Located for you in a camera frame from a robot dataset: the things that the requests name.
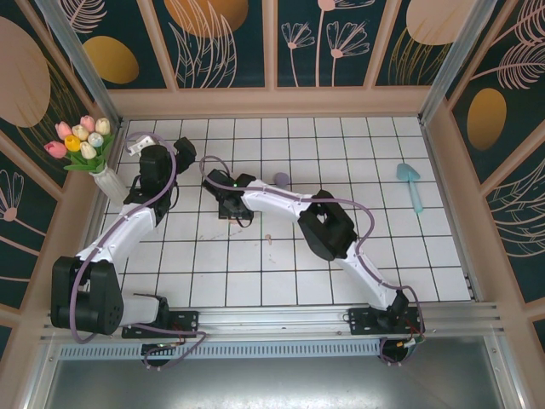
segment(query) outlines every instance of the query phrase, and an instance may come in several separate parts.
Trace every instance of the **white grid floor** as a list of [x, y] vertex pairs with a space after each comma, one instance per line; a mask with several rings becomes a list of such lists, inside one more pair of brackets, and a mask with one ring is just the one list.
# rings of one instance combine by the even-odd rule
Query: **white grid floor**
[[[285, 172], [294, 192], [317, 193], [321, 186], [371, 208], [376, 228], [364, 251], [386, 279], [412, 285], [424, 302], [471, 299], [416, 118], [131, 121], [129, 133], [136, 131], [171, 141], [186, 136], [198, 159], [219, 156], [235, 177], [244, 172], [273, 183], [275, 173]], [[127, 186], [138, 174], [137, 161], [126, 153], [120, 159], [118, 174]], [[422, 177], [419, 216], [407, 185], [396, 178], [402, 161]], [[175, 308], [365, 302], [357, 283], [308, 249], [298, 226], [260, 213], [245, 229], [219, 220], [196, 164], [178, 183], [176, 207], [116, 266], [123, 292], [155, 292]], [[365, 213], [347, 211], [364, 233]], [[108, 206], [103, 226], [117, 212]]]

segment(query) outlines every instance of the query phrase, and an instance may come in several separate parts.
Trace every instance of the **white vase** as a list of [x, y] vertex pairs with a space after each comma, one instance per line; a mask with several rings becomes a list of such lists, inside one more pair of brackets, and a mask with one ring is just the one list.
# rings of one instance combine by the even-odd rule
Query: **white vase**
[[123, 201], [129, 195], [128, 188], [125, 187], [118, 174], [104, 166], [101, 173], [89, 173], [95, 179], [96, 186], [110, 199], [117, 207], [123, 207]]

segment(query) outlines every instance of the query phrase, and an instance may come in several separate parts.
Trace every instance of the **pink tulip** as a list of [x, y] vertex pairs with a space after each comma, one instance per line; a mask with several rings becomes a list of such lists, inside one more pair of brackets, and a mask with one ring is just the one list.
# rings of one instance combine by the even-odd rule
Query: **pink tulip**
[[56, 124], [54, 128], [57, 130], [57, 135], [61, 140], [65, 140], [65, 138], [72, 134], [72, 128], [66, 123], [61, 122], [60, 124]]
[[45, 150], [48, 151], [48, 153], [57, 159], [62, 159], [66, 156], [66, 147], [64, 144], [60, 142], [50, 142], [45, 147]]
[[86, 130], [89, 131], [89, 133], [95, 131], [95, 120], [93, 117], [90, 117], [89, 115], [85, 115], [79, 120], [79, 124], [83, 125]]

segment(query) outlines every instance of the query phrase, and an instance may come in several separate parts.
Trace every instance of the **dark green wallpaper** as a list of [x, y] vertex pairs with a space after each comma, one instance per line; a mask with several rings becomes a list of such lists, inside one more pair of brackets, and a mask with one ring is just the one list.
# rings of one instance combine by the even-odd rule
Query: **dark green wallpaper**
[[[456, 9], [457, 4], [463, 7]], [[403, 0], [376, 85], [431, 85], [462, 27], [467, 6], [467, 2]]]
[[485, 181], [545, 119], [545, 9], [519, 2], [490, 46], [452, 113]]
[[57, 202], [0, 153], [0, 304], [19, 308]]
[[278, 1], [279, 87], [315, 87], [317, 68], [322, 87], [363, 85], [385, 2], [350, 4], [323, 11], [316, 2]]
[[496, 6], [494, 6], [494, 10], [492, 11], [492, 14], [490, 15], [488, 21], [486, 22], [486, 26], [483, 29], [483, 31], [480, 33], [479, 38], [477, 38], [477, 41], [473, 45], [473, 48], [471, 49], [471, 52], [468, 54], [468, 57], [463, 62], [462, 66], [460, 67], [460, 70], [458, 71], [457, 75], [455, 76], [454, 80], [452, 81], [452, 84], [450, 84], [449, 89], [446, 91], [446, 98], [447, 100], [450, 99], [450, 96], [458, 86], [458, 83], [460, 83], [460, 80], [462, 79], [463, 74], [465, 73], [466, 65], [471, 61], [475, 54], [477, 53], [477, 50], [479, 50], [480, 45], [483, 43], [483, 40], [486, 37], [486, 34], [488, 34], [488, 31], [490, 30], [491, 26], [494, 24], [494, 21], [496, 21], [497, 15], [502, 11], [502, 7], [505, 4], [505, 0], [497, 0]]
[[0, 325], [0, 361], [2, 361], [3, 351], [8, 346], [9, 336], [11, 335], [11, 328], [8, 326]]
[[0, 8], [0, 28], [14, 41], [4, 37], [0, 48], [0, 130], [63, 186], [69, 162], [50, 157], [43, 146], [59, 140], [55, 124], [79, 124], [87, 108], [15, 3]]
[[213, 12], [204, 0], [153, 0], [153, 7], [178, 87], [265, 86], [261, 0], [213, 0]]
[[545, 297], [545, 143], [486, 200], [522, 297]]

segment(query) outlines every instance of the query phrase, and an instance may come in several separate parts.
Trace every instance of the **white tile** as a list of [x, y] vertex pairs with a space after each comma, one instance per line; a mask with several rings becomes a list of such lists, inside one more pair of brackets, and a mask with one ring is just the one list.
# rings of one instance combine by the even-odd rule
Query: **white tile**
[[360, 203], [368, 209], [384, 207], [379, 183], [352, 183], [352, 195], [354, 202]]
[[236, 140], [234, 160], [261, 160], [261, 139]]
[[227, 273], [194, 274], [191, 307], [225, 306]]
[[371, 136], [395, 136], [395, 128], [391, 118], [367, 118], [367, 124], [369, 124]]
[[318, 162], [313, 160], [292, 160], [291, 181], [293, 183], [319, 183]]
[[456, 267], [460, 259], [452, 237], [425, 237], [432, 267]]
[[399, 273], [396, 268], [381, 268], [379, 270], [382, 274], [382, 277], [391, 285], [400, 285], [399, 283]]
[[154, 133], [162, 136], [167, 141], [178, 141], [178, 139], [180, 139], [180, 132], [180, 119], [167, 119], [164, 121], [157, 121], [154, 131]]
[[260, 271], [261, 242], [231, 241], [229, 242], [228, 271]]
[[296, 240], [295, 268], [297, 270], [329, 270], [330, 264], [316, 256], [308, 247], [306, 240]]
[[195, 272], [226, 271], [227, 242], [201, 241], [195, 249]]
[[263, 273], [263, 305], [296, 305], [295, 272]]
[[346, 160], [320, 160], [320, 177], [322, 183], [349, 182]]
[[314, 138], [290, 138], [290, 158], [317, 159], [316, 140]]
[[127, 273], [156, 273], [159, 271], [163, 243], [139, 243], [130, 252]]
[[232, 159], [232, 139], [208, 140], [206, 141], [206, 155], [217, 156], [220, 159], [229, 161]]
[[271, 245], [267, 240], [261, 242], [262, 270], [282, 271], [295, 268], [292, 240], [274, 240]]
[[201, 213], [198, 216], [197, 240], [227, 240], [229, 221], [220, 219], [217, 213]]
[[[401, 285], [411, 286], [418, 301], [438, 301], [432, 270], [429, 268], [400, 268], [399, 276], [401, 277]], [[403, 290], [403, 293], [409, 298], [409, 301], [415, 301], [409, 290]]]
[[[198, 186], [180, 186], [178, 187], [180, 191], [180, 197], [178, 198], [178, 203], [171, 210], [171, 212], [176, 213], [178, 211], [198, 211], [198, 203], [201, 199], [201, 187]], [[176, 200], [176, 189], [174, 189], [170, 201], [174, 204]]]
[[195, 240], [197, 213], [170, 213], [167, 219], [165, 241]]
[[369, 136], [365, 118], [341, 118], [344, 136]]
[[318, 156], [320, 159], [344, 159], [347, 155], [344, 151], [342, 138], [319, 138]]
[[234, 136], [234, 119], [211, 119], [208, 122], [208, 139], [232, 139]]
[[420, 181], [416, 184], [416, 189], [418, 190], [424, 209], [427, 207], [443, 207], [443, 200], [437, 183]]
[[119, 164], [118, 175], [123, 184], [132, 186], [133, 180], [140, 174], [139, 164]]
[[298, 271], [297, 300], [302, 304], [331, 304], [330, 271]]
[[189, 307], [191, 274], [160, 274], [157, 282], [157, 295], [167, 297], [169, 307]]
[[155, 295], [158, 274], [125, 274], [123, 294]]
[[192, 241], [172, 241], [163, 245], [160, 273], [191, 273], [195, 243]]
[[404, 158], [427, 158], [426, 144], [422, 137], [399, 138], [399, 145]]
[[229, 239], [233, 240], [259, 240], [261, 237], [261, 213], [254, 213], [254, 221], [247, 228], [241, 228], [238, 224], [229, 223]]
[[[371, 214], [375, 218], [375, 228], [370, 237], [390, 237], [386, 211], [384, 209], [372, 209]], [[370, 218], [363, 210], [356, 210], [356, 219], [358, 220], [359, 236], [363, 236], [370, 228]]]
[[432, 268], [440, 301], [470, 300], [468, 284], [461, 268]]
[[392, 236], [422, 236], [418, 217], [413, 209], [389, 209], [387, 213]]
[[399, 181], [397, 171], [400, 163], [401, 159], [377, 159], [376, 167], [380, 181]]
[[362, 304], [367, 302], [362, 284], [352, 279], [343, 270], [331, 271], [333, 301], [335, 304]]
[[153, 132], [155, 121], [130, 121], [127, 135], [134, 132]]
[[[324, 183], [322, 189], [331, 193], [336, 199], [352, 200], [352, 189], [349, 183]], [[353, 209], [354, 206], [349, 204], [341, 204], [343, 209]]]
[[445, 209], [426, 209], [418, 215], [418, 218], [425, 236], [450, 236], [452, 234]]
[[283, 217], [278, 217], [274, 214], [261, 214], [262, 219], [262, 239], [265, 239], [266, 235], [271, 236], [271, 240], [276, 239], [293, 239], [293, 225], [289, 220]]
[[406, 159], [406, 164], [412, 166], [420, 175], [420, 181], [435, 181], [432, 164], [429, 159]]
[[373, 159], [371, 138], [344, 138], [344, 145], [349, 159]]
[[313, 138], [316, 136], [313, 118], [289, 118], [290, 138]]
[[315, 118], [314, 123], [317, 137], [342, 136], [340, 118]]
[[261, 305], [261, 273], [227, 274], [227, 306]]
[[[303, 163], [312, 163], [312, 161], [304, 161]], [[274, 175], [279, 172], [284, 172], [286, 175], [290, 174], [290, 161], [289, 160], [269, 160], [261, 162], [261, 179], [269, 185], [274, 184]]]
[[418, 119], [416, 117], [397, 117], [393, 119], [398, 136], [422, 135]]
[[426, 246], [422, 237], [394, 237], [393, 248], [398, 267], [428, 267]]
[[365, 255], [377, 268], [395, 268], [392, 241], [388, 239], [370, 238], [364, 242]]
[[287, 138], [287, 118], [264, 118], [261, 121], [262, 135], [264, 138]]
[[235, 120], [235, 138], [261, 138], [259, 118]]
[[375, 158], [399, 158], [401, 159], [401, 151], [399, 150], [398, 138], [371, 138], [373, 143], [373, 152]]
[[387, 208], [412, 208], [408, 183], [382, 183], [381, 188]]
[[263, 160], [280, 160], [290, 158], [288, 139], [264, 139], [262, 141]]
[[206, 139], [208, 119], [184, 119], [181, 123], [181, 136], [188, 139]]
[[373, 159], [351, 159], [348, 160], [348, 167], [352, 183], [378, 181], [375, 160]]
[[239, 176], [242, 173], [255, 176], [257, 179], [261, 179], [261, 162], [257, 160], [252, 161], [238, 161], [233, 164], [233, 175]]

